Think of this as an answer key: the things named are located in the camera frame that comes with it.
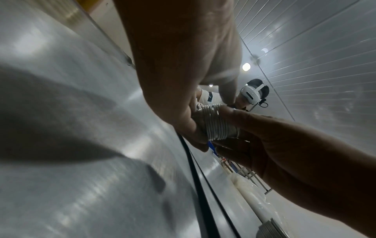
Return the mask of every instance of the vr headset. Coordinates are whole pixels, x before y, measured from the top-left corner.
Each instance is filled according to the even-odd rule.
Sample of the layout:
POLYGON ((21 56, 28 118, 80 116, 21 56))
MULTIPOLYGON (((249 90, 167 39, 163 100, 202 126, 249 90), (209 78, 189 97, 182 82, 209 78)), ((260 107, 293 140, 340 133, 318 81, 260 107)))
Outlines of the vr headset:
POLYGON ((254 88, 249 85, 245 85, 241 90, 240 93, 247 98, 248 102, 252 105, 257 104, 262 99, 266 98, 269 94, 269 87, 261 84, 257 88, 254 88))

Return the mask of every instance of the white headset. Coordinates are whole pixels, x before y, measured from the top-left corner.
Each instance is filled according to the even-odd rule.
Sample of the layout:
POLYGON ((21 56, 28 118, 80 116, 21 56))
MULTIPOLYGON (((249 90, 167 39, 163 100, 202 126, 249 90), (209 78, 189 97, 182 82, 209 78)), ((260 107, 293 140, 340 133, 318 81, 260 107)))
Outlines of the white headset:
POLYGON ((256 89, 252 86, 245 85, 241 90, 240 93, 247 98, 248 102, 252 105, 257 104, 261 101, 260 90, 265 87, 266 85, 261 84, 256 89))

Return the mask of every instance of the paneled ceiling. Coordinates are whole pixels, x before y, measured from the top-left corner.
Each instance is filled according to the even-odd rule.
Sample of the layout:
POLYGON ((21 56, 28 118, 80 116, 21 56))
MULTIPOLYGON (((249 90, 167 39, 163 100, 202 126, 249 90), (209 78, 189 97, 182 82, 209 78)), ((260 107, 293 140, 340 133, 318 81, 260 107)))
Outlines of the paneled ceiling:
POLYGON ((235 0, 239 85, 271 87, 255 112, 310 125, 376 154, 376 1, 235 0))

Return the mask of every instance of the shirt sleeve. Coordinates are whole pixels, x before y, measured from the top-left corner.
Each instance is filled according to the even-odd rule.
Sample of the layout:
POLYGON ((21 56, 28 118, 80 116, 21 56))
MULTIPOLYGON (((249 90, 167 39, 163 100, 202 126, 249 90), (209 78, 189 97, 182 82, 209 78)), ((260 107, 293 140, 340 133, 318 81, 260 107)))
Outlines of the shirt sleeve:
POLYGON ((203 105, 224 104, 219 93, 208 92, 202 89, 199 103, 203 105))

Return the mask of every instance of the human hand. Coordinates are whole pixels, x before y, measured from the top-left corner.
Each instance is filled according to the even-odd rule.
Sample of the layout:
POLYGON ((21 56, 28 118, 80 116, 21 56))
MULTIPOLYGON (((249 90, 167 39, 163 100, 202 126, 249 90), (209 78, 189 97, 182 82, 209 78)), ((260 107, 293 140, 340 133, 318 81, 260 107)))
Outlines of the human hand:
POLYGON ((240 135, 213 142, 218 154, 254 170, 297 205, 371 234, 375 196, 367 181, 374 181, 375 158, 294 122, 226 106, 219 115, 240 135))
POLYGON ((194 141, 205 144, 208 139, 191 119, 189 104, 199 84, 219 85, 223 102, 235 101, 241 45, 233 0, 115 4, 146 102, 194 146, 194 141))

